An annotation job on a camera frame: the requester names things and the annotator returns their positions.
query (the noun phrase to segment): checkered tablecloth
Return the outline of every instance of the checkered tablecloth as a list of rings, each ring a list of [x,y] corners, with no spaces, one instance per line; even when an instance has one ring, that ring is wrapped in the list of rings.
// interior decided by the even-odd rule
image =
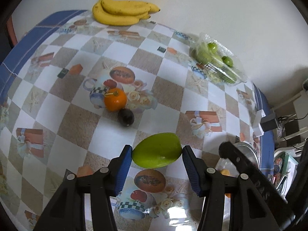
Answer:
[[[134,148],[152,134],[176,133],[181,144],[190,145],[209,166],[218,161],[221,142],[235,142],[235,136],[241,136],[253,143],[253,84],[216,86],[191,70],[193,62],[185,37],[151,21],[114,27],[94,21],[86,11],[50,35],[10,87],[6,105],[9,117],[0,135],[2,176],[7,187],[0,197],[17,228],[33,228],[31,223],[42,213],[67,169],[77,173],[78,167],[89,165],[96,171],[119,156],[124,145]],[[79,64],[80,72],[58,77]],[[115,67],[130,69],[138,81],[121,84],[128,107],[135,112],[135,122],[127,128],[118,123],[117,113],[93,105],[90,92],[83,87],[85,79],[98,79],[98,74]],[[222,130],[193,135],[187,111],[216,112]],[[23,153],[18,128],[43,130],[42,157]],[[119,213],[123,202],[130,205],[130,193],[140,189],[134,178],[142,170],[132,162],[122,194],[111,200],[119,230],[175,230],[179,225],[195,230],[202,199],[192,192],[181,157],[157,169],[165,178],[162,192],[145,192],[148,202],[142,206],[152,207],[152,214],[132,221]],[[168,211],[170,204],[182,211]],[[89,197],[86,219],[91,230]]]

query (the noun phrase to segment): bunch of bananas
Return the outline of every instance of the bunch of bananas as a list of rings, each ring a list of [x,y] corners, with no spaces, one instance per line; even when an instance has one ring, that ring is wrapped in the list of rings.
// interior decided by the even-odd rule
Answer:
[[[107,25],[128,26],[149,19],[149,13],[160,11],[155,4],[142,1],[98,0],[92,12],[95,20]]]

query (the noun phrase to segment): plastic container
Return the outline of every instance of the plastic container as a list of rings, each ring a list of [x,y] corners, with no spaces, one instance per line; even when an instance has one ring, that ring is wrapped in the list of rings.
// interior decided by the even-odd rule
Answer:
[[[232,86],[247,82],[240,59],[205,33],[200,34],[198,41],[190,41],[190,55],[197,62],[191,68],[204,73],[212,83]]]

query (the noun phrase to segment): white wall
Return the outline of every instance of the white wall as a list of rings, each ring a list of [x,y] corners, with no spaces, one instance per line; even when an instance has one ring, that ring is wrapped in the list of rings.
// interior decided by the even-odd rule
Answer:
[[[146,1],[161,7],[153,21],[204,31],[226,45],[273,105],[298,92],[308,76],[308,25],[290,0]],[[23,0],[12,16],[17,39],[55,11],[91,9],[95,2]]]

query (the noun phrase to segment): orange persimmon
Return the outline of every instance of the orange persimmon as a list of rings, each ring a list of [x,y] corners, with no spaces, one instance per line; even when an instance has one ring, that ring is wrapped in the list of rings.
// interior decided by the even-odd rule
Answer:
[[[126,94],[119,88],[110,89],[104,97],[104,103],[109,111],[117,111],[125,107]]]

